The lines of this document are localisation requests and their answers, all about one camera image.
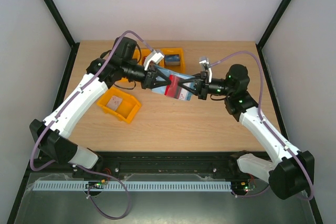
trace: yellow bin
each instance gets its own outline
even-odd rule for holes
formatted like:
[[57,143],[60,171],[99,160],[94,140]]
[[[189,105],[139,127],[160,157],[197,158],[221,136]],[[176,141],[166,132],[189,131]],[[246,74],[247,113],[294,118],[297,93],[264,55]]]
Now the yellow bin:
[[[122,99],[116,110],[107,107],[113,96],[116,96],[119,100]],[[111,87],[106,91],[106,93],[98,100],[97,105],[101,107],[105,113],[114,115],[119,121],[125,121],[127,123],[132,122],[135,114],[141,107],[141,103],[134,96],[116,89],[115,87]]]
[[[185,62],[184,62],[184,55],[183,55],[183,49],[182,48],[160,48],[160,51],[164,55],[179,55],[180,56],[180,65],[178,66],[167,66],[164,63],[164,59],[159,62],[159,66],[170,69],[172,71],[178,72],[178,73],[185,73]],[[142,54],[142,59],[139,62],[139,64],[143,65],[145,62],[145,58],[151,53],[149,49],[141,49],[141,54]],[[136,58],[139,60],[140,58],[140,53],[139,50],[135,50],[133,58]]]

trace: white cable tray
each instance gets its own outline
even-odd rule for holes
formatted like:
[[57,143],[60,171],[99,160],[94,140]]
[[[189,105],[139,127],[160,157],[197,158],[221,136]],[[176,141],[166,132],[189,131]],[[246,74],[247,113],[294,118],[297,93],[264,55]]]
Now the white cable tray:
[[[128,191],[231,191],[231,182],[124,182]],[[83,191],[88,181],[37,181],[33,191]],[[109,182],[92,191],[124,191],[118,182]]]

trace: wooden table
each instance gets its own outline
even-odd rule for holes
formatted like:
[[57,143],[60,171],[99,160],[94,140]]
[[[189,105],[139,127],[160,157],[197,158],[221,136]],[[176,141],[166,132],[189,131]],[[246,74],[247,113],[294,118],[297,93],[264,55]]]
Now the wooden table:
[[[186,73],[200,72],[198,59],[209,57],[215,62],[241,50],[257,55],[252,41],[148,41],[153,48],[182,47]],[[113,41],[82,41],[72,70],[67,94],[77,86],[91,61],[113,45]],[[239,55],[213,68],[214,78],[225,78],[232,64],[240,63],[248,68],[251,79],[248,91],[257,101],[259,97],[259,71],[254,59]],[[264,82],[262,109],[278,128],[266,82]],[[223,101],[179,101],[142,90],[140,85],[132,91],[142,107],[131,124],[119,122],[93,104],[75,127],[70,140],[95,151],[125,152],[225,152],[263,151],[253,135],[227,113]]]

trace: gray floor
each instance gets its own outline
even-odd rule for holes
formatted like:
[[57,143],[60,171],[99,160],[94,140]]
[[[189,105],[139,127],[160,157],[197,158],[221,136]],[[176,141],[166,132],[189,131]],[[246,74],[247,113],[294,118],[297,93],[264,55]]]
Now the gray floor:
[[[30,182],[40,176],[34,174]],[[130,180],[153,180],[133,176]],[[172,177],[190,180],[190,177]],[[258,182],[258,188],[265,185]],[[296,197],[278,199],[271,190],[249,199],[230,193],[212,192],[132,192],[130,214],[116,223],[314,223],[309,204]],[[109,215],[121,215],[127,205],[122,192],[102,192],[96,203]],[[16,223],[111,223],[96,212],[83,192],[27,190]]]

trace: black enclosure frame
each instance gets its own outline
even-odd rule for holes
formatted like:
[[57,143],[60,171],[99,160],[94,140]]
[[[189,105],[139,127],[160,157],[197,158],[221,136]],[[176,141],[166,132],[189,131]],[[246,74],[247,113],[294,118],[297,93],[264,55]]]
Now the black enclosure frame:
[[[65,98],[65,93],[70,80],[72,68],[75,63],[76,55],[79,48],[79,42],[75,42],[70,31],[68,30],[61,14],[59,13],[53,0],[44,0],[48,9],[50,10],[53,18],[55,19],[57,25],[59,26],[61,32],[63,33],[66,41],[68,42],[71,52],[66,64],[65,72],[61,80],[61,84],[55,99],[55,104],[53,110],[60,106]],[[281,133],[284,137],[288,138],[285,125],[283,123],[278,101],[275,95],[274,88],[271,83],[270,75],[265,63],[264,55],[262,49],[265,46],[267,40],[271,36],[273,30],[284,14],[287,6],[290,4],[291,0],[282,0],[279,7],[277,8],[273,18],[271,19],[269,25],[267,26],[260,42],[256,44],[257,51],[260,57],[261,65],[266,78],[267,86],[270,92],[271,100],[275,109],[276,117],[280,126]],[[157,173],[160,169],[166,173],[197,173],[197,174],[213,174],[215,178],[226,178],[231,182],[246,181],[247,176],[238,175],[232,176],[228,170],[228,160],[229,156],[233,152],[220,152],[220,153],[203,153],[203,152],[185,152],[185,153],[168,153],[168,152],[98,152],[104,161],[111,167],[119,169],[119,172],[114,171],[113,175],[118,177],[119,174],[129,174],[129,173]],[[256,156],[261,158],[268,158],[266,152],[254,152]],[[48,161],[46,155],[40,154],[37,165],[40,166]],[[22,183],[18,190],[15,202],[13,204],[12,211],[10,213],[7,223],[14,223],[15,218],[19,209],[19,205],[24,194],[28,178],[30,173],[33,172],[29,166],[27,166],[26,172],[24,174]],[[56,163],[48,166],[44,170],[40,171],[43,173],[72,173],[72,168],[70,166],[61,166]],[[310,201],[310,206],[315,218],[316,223],[323,223],[321,215],[319,213],[315,199]]]

